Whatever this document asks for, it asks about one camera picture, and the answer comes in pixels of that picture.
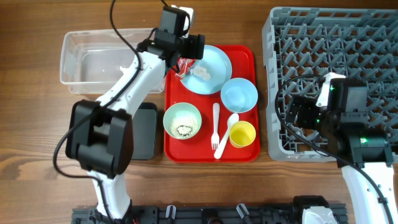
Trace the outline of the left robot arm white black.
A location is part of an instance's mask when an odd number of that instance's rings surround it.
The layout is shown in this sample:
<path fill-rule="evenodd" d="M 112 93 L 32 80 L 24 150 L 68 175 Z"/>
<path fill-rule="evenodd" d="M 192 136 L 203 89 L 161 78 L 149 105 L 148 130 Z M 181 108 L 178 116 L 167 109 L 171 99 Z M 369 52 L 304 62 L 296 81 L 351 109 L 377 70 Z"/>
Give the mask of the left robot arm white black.
<path fill-rule="evenodd" d="M 131 50 L 132 64 L 96 101 L 73 105 L 70 127 L 58 143 L 68 158 L 87 171 L 95 185 L 98 205 L 89 219 L 96 223 L 134 223 L 124 171 L 133 153 L 133 117 L 151 89 L 180 58 L 201 59 L 205 36 L 189 33 L 194 12 L 189 7 L 165 5 L 160 25 Z"/>

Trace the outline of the white tissue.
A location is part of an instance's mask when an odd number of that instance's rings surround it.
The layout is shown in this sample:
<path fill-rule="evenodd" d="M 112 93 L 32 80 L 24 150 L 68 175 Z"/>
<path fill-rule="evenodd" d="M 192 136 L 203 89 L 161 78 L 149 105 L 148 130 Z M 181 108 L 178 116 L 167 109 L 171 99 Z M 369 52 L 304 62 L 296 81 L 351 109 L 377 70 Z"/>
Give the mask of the white tissue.
<path fill-rule="evenodd" d="M 190 69 L 190 73 L 203 81 L 208 81 L 211 78 L 211 75 L 207 72 L 207 69 L 202 66 L 195 66 Z"/>

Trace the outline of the rice food waste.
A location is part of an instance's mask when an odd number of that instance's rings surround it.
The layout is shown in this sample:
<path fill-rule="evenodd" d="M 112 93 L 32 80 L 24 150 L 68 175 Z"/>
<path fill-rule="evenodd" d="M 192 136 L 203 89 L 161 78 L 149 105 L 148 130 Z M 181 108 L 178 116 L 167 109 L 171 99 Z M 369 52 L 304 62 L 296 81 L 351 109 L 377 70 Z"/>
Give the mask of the rice food waste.
<path fill-rule="evenodd" d="M 171 119 L 169 130 L 176 139 L 188 139 L 199 130 L 198 120 L 193 113 L 179 111 Z"/>

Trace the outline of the yellow plastic cup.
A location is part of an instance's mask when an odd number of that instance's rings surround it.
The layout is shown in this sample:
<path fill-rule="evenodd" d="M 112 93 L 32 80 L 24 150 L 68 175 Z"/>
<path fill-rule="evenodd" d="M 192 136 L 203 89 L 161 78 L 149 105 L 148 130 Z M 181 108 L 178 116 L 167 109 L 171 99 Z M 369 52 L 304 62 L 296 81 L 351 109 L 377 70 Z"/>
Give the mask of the yellow plastic cup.
<path fill-rule="evenodd" d="M 230 130 L 229 141 L 235 148 L 249 146 L 256 138 L 254 126 L 247 121 L 238 121 Z"/>

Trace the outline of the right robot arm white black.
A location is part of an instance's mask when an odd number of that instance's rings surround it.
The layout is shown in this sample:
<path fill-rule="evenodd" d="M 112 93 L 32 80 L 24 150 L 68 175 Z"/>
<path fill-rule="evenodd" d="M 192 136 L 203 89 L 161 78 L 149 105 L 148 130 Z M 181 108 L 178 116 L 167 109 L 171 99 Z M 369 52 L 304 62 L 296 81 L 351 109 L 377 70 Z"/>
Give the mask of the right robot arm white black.
<path fill-rule="evenodd" d="M 314 98 L 293 96 L 283 127 L 316 130 L 328 141 L 324 154 L 334 157 L 348 186 L 357 223 L 397 223 L 391 144 L 383 130 L 369 128 L 368 88 L 362 81 L 324 81 L 322 105 Z"/>

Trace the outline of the red snack wrapper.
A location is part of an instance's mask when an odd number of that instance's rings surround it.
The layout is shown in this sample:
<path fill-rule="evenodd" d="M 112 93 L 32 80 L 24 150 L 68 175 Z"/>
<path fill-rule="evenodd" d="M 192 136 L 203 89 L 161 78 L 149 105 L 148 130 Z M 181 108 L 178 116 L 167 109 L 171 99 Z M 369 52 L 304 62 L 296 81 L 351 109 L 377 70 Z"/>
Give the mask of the red snack wrapper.
<path fill-rule="evenodd" d="M 196 62 L 196 59 L 190 58 L 180 58 L 177 64 L 177 72 L 175 76 L 181 80 L 183 79 L 188 73 L 190 67 Z"/>

